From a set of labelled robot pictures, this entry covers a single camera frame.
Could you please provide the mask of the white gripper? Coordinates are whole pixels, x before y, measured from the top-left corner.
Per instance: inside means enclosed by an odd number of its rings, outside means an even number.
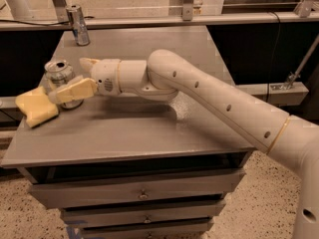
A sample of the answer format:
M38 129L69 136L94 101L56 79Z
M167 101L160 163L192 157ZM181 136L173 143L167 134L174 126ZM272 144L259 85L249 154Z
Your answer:
M118 96L121 93L118 73L119 59L81 58L80 66L91 74L91 78L77 77L48 94L49 100L56 105L92 97L98 90L104 96Z

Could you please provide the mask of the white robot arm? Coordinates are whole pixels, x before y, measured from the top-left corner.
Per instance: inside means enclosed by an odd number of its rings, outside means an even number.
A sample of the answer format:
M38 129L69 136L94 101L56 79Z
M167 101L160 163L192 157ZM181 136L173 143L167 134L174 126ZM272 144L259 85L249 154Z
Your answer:
M179 92L187 94L301 178L292 239L318 239L319 125L251 96L168 50L156 50L147 60L82 58L80 65L90 75L52 91L52 103L82 100L95 93L130 93L154 101L169 101Z

